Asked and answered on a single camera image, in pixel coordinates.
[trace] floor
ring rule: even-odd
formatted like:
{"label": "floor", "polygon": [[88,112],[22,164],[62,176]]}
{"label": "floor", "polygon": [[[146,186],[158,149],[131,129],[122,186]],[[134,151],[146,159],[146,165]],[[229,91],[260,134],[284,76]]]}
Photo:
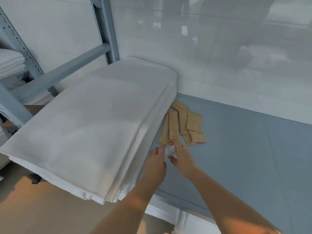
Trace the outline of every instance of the floor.
{"label": "floor", "polygon": [[[31,184],[31,172],[11,162],[0,171],[2,234],[85,234],[115,206],[85,201],[46,182]],[[138,234],[171,233],[172,224],[144,214]]]}

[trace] glossy wall tile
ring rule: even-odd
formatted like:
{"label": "glossy wall tile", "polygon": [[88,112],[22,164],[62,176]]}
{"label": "glossy wall tile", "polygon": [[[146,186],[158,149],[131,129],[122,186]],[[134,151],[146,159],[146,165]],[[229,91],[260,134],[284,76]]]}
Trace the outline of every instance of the glossy wall tile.
{"label": "glossy wall tile", "polygon": [[178,92],[312,124],[312,0],[110,3],[121,58],[172,68]]}

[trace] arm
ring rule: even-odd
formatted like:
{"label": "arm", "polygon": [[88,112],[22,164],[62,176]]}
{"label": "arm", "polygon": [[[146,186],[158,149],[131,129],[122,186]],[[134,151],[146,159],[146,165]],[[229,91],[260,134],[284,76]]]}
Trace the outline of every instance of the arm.
{"label": "arm", "polygon": [[131,192],[93,229],[91,234],[136,234],[154,192],[166,176],[165,146],[155,148],[145,162],[142,179]]}
{"label": "arm", "polygon": [[177,159],[174,166],[189,179],[212,213],[222,234],[278,234],[275,227],[227,189],[213,180],[195,164],[189,150],[174,141]]}

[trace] wall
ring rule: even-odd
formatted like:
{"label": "wall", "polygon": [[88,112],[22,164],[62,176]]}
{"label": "wall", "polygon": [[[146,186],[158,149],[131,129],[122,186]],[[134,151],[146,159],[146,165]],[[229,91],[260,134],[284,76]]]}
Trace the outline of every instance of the wall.
{"label": "wall", "polygon": [[312,124],[312,0],[110,0],[119,55],[178,91]]}
{"label": "wall", "polygon": [[[89,0],[0,0],[0,6],[45,73],[102,43]],[[60,92],[106,65],[102,56],[55,87]]]}

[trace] brown paper packet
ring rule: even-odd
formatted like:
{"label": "brown paper packet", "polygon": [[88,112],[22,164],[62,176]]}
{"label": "brown paper packet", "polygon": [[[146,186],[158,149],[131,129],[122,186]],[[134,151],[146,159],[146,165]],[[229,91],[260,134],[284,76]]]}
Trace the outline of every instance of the brown paper packet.
{"label": "brown paper packet", "polygon": [[193,145],[196,144],[196,143],[192,142],[192,138],[191,138],[191,136],[190,136],[189,133],[188,133],[187,135],[182,135],[182,136],[183,136],[184,141],[185,141],[185,143],[186,143],[186,145],[187,145],[188,147],[193,146]]}
{"label": "brown paper packet", "polygon": [[202,133],[201,130],[201,115],[194,112],[188,111],[188,121],[186,123],[186,128],[198,133]]}
{"label": "brown paper packet", "polygon": [[169,114],[168,113],[166,113],[165,122],[163,124],[163,129],[160,133],[158,143],[165,144],[165,145],[169,144]]}
{"label": "brown paper packet", "polygon": [[179,111],[179,110],[188,110],[188,106],[184,105],[182,102],[180,101],[175,101],[171,104],[171,107],[174,108],[175,110]]}
{"label": "brown paper packet", "polygon": [[190,135],[191,135],[191,138],[192,138],[192,142],[193,143],[206,143],[206,139],[204,137],[204,134],[201,132],[201,133],[198,133],[196,131],[192,131],[192,130],[189,130],[190,132]]}
{"label": "brown paper packet", "polygon": [[177,111],[168,111],[169,113],[169,139],[179,139],[179,123],[177,119]]}
{"label": "brown paper packet", "polygon": [[179,111],[179,119],[180,119],[180,132],[181,135],[189,135],[188,129],[186,129],[186,123],[188,120],[188,111],[187,110],[180,110]]}

